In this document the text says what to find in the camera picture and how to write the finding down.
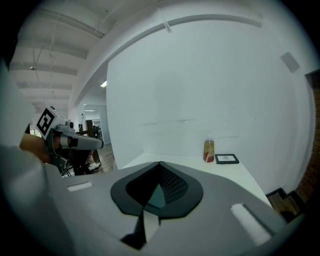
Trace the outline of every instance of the picture frame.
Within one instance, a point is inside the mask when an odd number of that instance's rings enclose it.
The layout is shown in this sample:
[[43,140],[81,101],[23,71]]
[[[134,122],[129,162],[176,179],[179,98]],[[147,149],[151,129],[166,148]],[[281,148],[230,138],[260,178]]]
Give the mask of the picture frame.
[[235,154],[215,154],[217,165],[239,164],[239,160]]

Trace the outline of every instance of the white table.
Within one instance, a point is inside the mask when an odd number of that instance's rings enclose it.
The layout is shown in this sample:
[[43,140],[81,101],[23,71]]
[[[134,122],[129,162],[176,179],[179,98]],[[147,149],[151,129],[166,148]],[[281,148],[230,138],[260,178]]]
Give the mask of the white table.
[[197,156],[174,156],[164,154],[150,154],[142,153],[137,158],[132,160],[123,168],[128,168],[147,162],[169,162],[177,165],[191,167],[206,173],[219,175],[237,183],[251,194],[265,202],[268,206],[272,207],[262,189],[259,187],[255,179],[251,176],[248,170],[240,162],[238,164],[217,164],[216,159],[214,162],[207,163],[201,157]]

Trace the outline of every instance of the amber liquid bottle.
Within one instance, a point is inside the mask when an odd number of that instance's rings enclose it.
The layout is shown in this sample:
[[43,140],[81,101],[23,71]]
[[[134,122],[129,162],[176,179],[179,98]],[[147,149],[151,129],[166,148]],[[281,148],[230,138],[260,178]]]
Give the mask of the amber liquid bottle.
[[203,160],[206,163],[211,163],[215,160],[215,142],[210,136],[204,142]]

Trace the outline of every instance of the ceiling light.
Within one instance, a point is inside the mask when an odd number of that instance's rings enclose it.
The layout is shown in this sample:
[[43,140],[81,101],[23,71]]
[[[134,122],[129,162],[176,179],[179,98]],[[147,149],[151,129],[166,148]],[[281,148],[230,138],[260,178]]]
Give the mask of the ceiling light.
[[107,80],[104,81],[103,84],[100,85],[101,87],[106,87],[107,86]]

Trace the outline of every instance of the ceiling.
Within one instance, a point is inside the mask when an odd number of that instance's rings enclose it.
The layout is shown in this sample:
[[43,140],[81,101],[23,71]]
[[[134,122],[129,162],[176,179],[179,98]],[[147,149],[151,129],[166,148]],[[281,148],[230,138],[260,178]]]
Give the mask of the ceiling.
[[151,0],[49,0],[26,19],[9,72],[36,108],[68,108],[78,70],[101,38]]

